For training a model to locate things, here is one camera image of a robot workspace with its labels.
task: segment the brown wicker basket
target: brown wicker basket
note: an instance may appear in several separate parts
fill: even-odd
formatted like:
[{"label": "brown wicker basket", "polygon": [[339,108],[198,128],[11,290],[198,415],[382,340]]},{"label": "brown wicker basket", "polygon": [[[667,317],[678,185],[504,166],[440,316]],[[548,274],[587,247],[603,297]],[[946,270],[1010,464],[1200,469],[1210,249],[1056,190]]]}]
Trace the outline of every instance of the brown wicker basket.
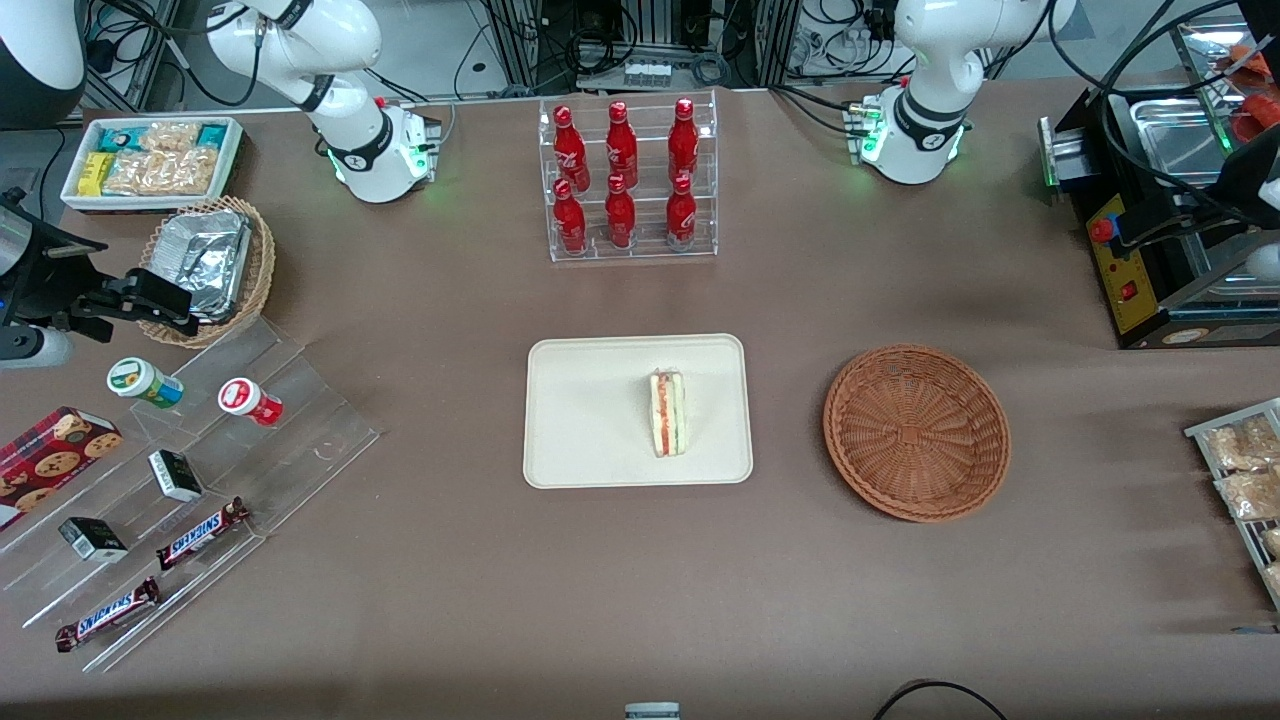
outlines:
[{"label": "brown wicker basket", "polygon": [[982,507],[1009,470],[1009,421],[968,365],[919,345],[859,355],[822,414],[836,468],[867,502],[916,523]]},{"label": "brown wicker basket", "polygon": [[[179,345],[192,350],[209,347],[215,340],[229,333],[242,324],[247,318],[257,315],[266,305],[266,296],[271,292],[271,273],[275,270],[275,240],[271,237],[271,228],[266,227],[262,215],[238,197],[219,197],[210,202],[200,202],[191,208],[183,208],[177,215],[192,213],[211,213],[214,210],[236,210],[243,213],[253,222],[253,234],[250,237],[248,258],[244,259],[244,277],[241,281],[239,297],[237,297],[236,315],[220,325],[200,325],[196,337],[187,337],[178,331],[156,323],[138,323],[147,337],[168,345]],[[151,254],[156,249],[156,240],[160,237],[160,227],[151,233],[151,241],[142,251],[142,266],[151,263]]]}]

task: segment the white tray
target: white tray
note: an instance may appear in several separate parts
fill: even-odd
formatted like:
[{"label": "white tray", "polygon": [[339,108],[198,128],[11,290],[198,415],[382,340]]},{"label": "white tray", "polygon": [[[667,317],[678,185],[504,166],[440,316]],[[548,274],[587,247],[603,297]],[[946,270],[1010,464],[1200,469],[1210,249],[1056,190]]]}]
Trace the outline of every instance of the white tray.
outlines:
[{"label": "white tray", "polygon": [[[685,375],[689,451],[658,457],[649,375]],[[544,340],[529,351],[525,479],[535,488],[740,483],[751,474],[742,343],[731,334]]]}]

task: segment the table surface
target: table surface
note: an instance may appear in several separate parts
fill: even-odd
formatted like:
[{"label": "table surface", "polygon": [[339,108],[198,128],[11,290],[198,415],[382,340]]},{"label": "table surface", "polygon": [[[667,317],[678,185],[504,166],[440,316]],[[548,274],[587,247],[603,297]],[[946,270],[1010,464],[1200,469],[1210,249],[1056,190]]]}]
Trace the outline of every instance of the table surface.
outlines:
[{"label": "table surface", "polygon": [[[942,678],[1016,717],[1274,717],[1280,637],[1226,634],[1274,615],[1180,430],[1280,395],[1280,350],[1115,350],[1037,154],[1036,119],[1079,90],[991,83],[924,187],[850,167],[774,95],[718,92],[721,255],[640,268],[548,260],[536,101],[462,108],[439,181],[385,206],[334,182],[303,115],[242,115],[233,190],[279,246],[266,315],[385,436],[105,675],[0,605],[0,714],[585,719],[669,698],[691,720],[846,719]],[[64,227],[120,272],[155,223]],[[746,347],[745,483],[525,483],[535,342],[704,332]],[[961,357],[1005,406],[1012,464],[975,515],[891,519],[827,457],[828,384],[895,342]],[[127,325],[77,345],[0,375],[0,437],[58,405],[123,415],[113,360],[189,356]],[[920,694],[904,708],[983,716]]]}]

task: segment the red bottle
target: red bottle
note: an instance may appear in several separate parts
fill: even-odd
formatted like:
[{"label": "red bottle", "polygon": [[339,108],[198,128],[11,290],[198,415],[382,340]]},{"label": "red bottle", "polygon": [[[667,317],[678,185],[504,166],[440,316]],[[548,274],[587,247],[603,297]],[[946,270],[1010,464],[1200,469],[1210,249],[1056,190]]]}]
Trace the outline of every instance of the red bottle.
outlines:
[{"label": "red bottle", "polygon": [[604,138],[604,147],[609,154],[609,172],[622,173],[627,187],[635,187],[640,182],[640,158],[636,131],[627,122],[626,102],[609,104],[609,135]]},{"label": "red bottle", "polygon": [[586,169],[586,143],[573,127],[573,113],[559,105],[552,117],[556,119],[556,164],[561,177],[573,183],[573,192],[586,192],[591,187],[591,173]]},{"label": "red bottle", "polygon": [[667,200],[667,245],[677,252],[684,252],[694,243],[694,217],[698,214],[698,202],[689,192],[694,184],[689,179],[689,173],[681,173],[672,184],[676,191]]},{"label": "red bottle", "polygon": [[556,192],[552,214],[556,215],[556,232],[564,243],[564,252],[581,255],[586,252],[586,217],[582,206],[573,197],[573,188],[567,179],[556,178],[552,190]]},{"label": "red bottle", "polygon": [[675,183],[680,173],[694,177],[698,170],[698,128],[694,126],[694,101],[676,100],[676,123],[667,137],[668,174]]},{"label": "red bottle", "polygon": [[620,250],[635,243],[636,202],[627,192],[627,181],[622,173],[609,176],[609,197],[604,201],[604,211],[609,215],[609,242]]}]

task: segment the red cookie box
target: red cookie box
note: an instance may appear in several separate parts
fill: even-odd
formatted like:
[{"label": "red cookie box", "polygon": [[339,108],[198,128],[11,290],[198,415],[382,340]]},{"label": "red cookie box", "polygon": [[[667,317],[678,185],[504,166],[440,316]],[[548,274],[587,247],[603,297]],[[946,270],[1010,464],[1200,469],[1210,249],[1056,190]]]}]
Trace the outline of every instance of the red cookie box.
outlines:
[{"label": "red cookie box", "polygon": [[111,423],[74,407],[59,407],[0,447],[0,530],[122,442]]}]

